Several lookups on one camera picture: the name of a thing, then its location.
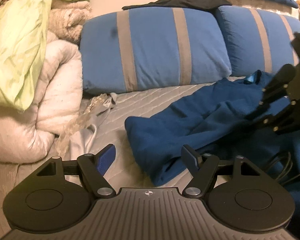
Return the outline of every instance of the mattress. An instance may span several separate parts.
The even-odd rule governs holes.
[[[229,77],[229,79],[233,81],[238,78]],[[105,179],[117,192],[120,187],[153,187],[149,177],[134,161],[124,128],[125,119],[128,116],[151,117],[164,110],[172,102],[192,94],[205,85],[211,84],[167,87],[118,95],[116,106],[99,126],[96,139],[91,148],[92,153],[97,153],[109,143],[115,145],[116,159],[106,172]],[[88,100],[82,100],[82,108],[85,108],[87,102]],[[31,172],[50,157],[56,155],[55,144],[56,139],[48,155],[37,163],[24,165],[0,163],[0,237],[10,229],[2,211],[4,197]],[[182,192],[191,179],[192,176],[185,170],[162,187],[178,187],[180,192]],[[77,177],[71,177],[69,180],[80,184]],[[224,181],[226,181],[226,178],[220,177],[217,184]]]

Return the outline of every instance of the round button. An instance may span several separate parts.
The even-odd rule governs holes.
[[[63,195],[53,189],[39,189],[26,197],[27,205],[35,210],[49,210],[61,204]]]
[[[244,189],[235,195],[239,206],[249,210],[266,209],[272,203],[271,196],[259,189]]]
[[[201,190],[197,187],[189,187],[186,189],[186,193],[190,196],[197,196],[201,193]]]
[[[109,187],[102,187],[102,188],[98,189],[98,191],[97,191],[97,193],[102,196],[109,196],[112,194],[112,192],[113,192],[113,190]]]

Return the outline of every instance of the blue pillow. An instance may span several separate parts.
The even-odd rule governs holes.
[[[300,33],[298,19],[238,6],[221,6],[215,17],[225,39],[232,76],[248,76],[256,70],[276,73],[284,64],[299,62],[290,44],[293,33]]]
[[[147,7],[85,23],[83,87],[92,95],[216,82],[231,74],[214,16],[188,8]]]

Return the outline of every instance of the ridged gray surface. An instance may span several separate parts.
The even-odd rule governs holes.
[[[284,229],[246,234],[218,223],[200,200],[175,188],[124,188],[112,199],[97,201],[77,225],[53,234],[14,230],[4,240],[293,240]]]

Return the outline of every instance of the circular pad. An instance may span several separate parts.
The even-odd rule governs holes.
[[[62,200],[62,194],[53,189],[39,189],[26,197],[28,207],[42,211],[57,207],[61,204]]]
[[[235,195],[235,201],[249,210],[262,210],[272,203],[271,196],[259,189],[244,189]]]

